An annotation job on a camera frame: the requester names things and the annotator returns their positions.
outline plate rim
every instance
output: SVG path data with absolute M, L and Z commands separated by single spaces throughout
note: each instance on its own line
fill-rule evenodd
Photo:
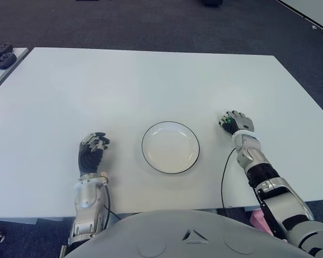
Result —
M 191 132 L 193 133 L 193 135 L 195 136 L 195 139 L 196 139 L 196 141 L 197 141 L 197 143 L 198 143 L 198 146 L 199 146 L 198 156 L 196 157 L 196 159 L 195 159 L 195 161 L 193 162 L 193 164 L 192 164 L 190 167 L 188 167 L 187 169 L 182 170 L 182 171 L 177 172 L 177 173 L 168 173 L 168 172 L 164 172 L 164 171 L 161 171 L 161 170 L 159 170 L 159 169 L 156 169 L 156 168 L 155 168 L 154 166 L 152 166 L 152 165 L 148 162 L 148 160 L 146 159 L 145 154 L 144 154 L 144 149 L 143 149 L 143 144 L 144 144 L 145 136 L 146 136 L 147 132 L 148 132 L 152 127 L 154 127 L 154 126 L 156 126 L 156 125 L 159 125 L 159 124 L 162 124 L 162 123 L 175 123 L 175 124 L 182 125 L 182 126 L 184 126 L 185 128 L 187 128 L 189 131 L 191 131 Z M 199 139 L 198 139 L 198 137 L 196 136 L 196 134 L 193 132 L 193 130 L 191 130 L 188 126 L 186 126 L 186 125 L 184 125 L 184 124 L 182 124 L 182 123 L 176 122 L 176 121 L 162 121 L 162 122 L 158 122 L 158 123 L 156 123 L 156 124 L 154 124 L 154 125 L 150 126 L 150 127 L 146 130 L 146 132 L 144 133 L 144 135 L 143 135 L 143 137 L 142 137 L 142 141 L 141 141 L 141 152 L 142 152 L 142 155 L 143 155 L 143 157 L 144 157 L 145 161 L 148 163 L 148 165 L 150 165 L 150 166 L 151 166 L 151 168 L 155 169 L 155 170 L 156 170 L 156 171 L 158 171 L 158 172 L 161 172 L 161 173 L 163 173 L 163 174 L 166 174 L 166 175 L 176 175 L 176 174 L 181 174 L 181 173 L 183 173 L 183 172 L 185 172 L 185 171 L 187 171 L 187 170 L 191 169 L 191 168 L 196 164 L 196 162 L 198 161 L 199 156 L 200 156 L 200 151 L 201 151 L 201 149 L 200 149 Z

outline gray carpet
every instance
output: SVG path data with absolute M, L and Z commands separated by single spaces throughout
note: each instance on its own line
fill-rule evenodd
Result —
M 200 0 L 0 0 L 0 43 L 6 41 L 30 49 L 274 55 L 323 109 L 323 33 L 275 0 L 224 0 L 220 8 Z M 323 201 L 309 205 L 323 221 Z M 228 215 L 248 223 L 241 209 Z M 70 225 L 0 222 L 0 257 L 58 257 Z

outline robot forearm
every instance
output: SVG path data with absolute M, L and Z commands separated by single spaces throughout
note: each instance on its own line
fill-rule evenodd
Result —
M 233 134 L 237 161 L 245 171 L 274 236 L 286 239 L 313 256 L 323 257 L 323 223 L 314 221 L 308 206 L 261 152 L 252 121 L 233 111 L 223 117 L 220 125 Z
M 106 200 L 109 199 L 108 179 L 105 173 L 98 174 L 97 168 L 102 160 L 103 151 L 109 140 L 105 133 L 92 133 L 85 137 L 79 147 L 80 179 L 76 188 L 76 217 L 68 240 L 63 246 L 60 257 L 76 249 L 105 229 L 109 219 Z

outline gray object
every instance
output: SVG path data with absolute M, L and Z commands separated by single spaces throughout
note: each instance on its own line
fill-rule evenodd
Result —
M 116 223 L 67 258 L 311 257 L 255 228 L 203 211 L 144 212 Z

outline white table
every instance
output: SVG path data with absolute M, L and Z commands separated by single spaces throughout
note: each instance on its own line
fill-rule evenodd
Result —
M 0 70 L 0 83 L 16 68 L 16 66 L 20 63 L 22 58 L 24 58 L 24 56 L 27 55 L 28 51 L 29 50 L 24 47 L 13 49 L 13 52 L 17 57 L 17 61 L 12 66 L 10 66 L 8 69 Z
M 232 109 L 305 201 L 323 199 L 323 111 L 273 56 L 35 48 L 0 86 L 0 217 L 74 216 L 78 146 L 95 131 L 111 140 L 101 170 L 114 211 L 221 207 L 232 145 L 217 121 Z M 166 120 L 199 139 L 182 174 L 142 155 L 145 131 Z M 235 157 L 224 201 L 257 204 Z

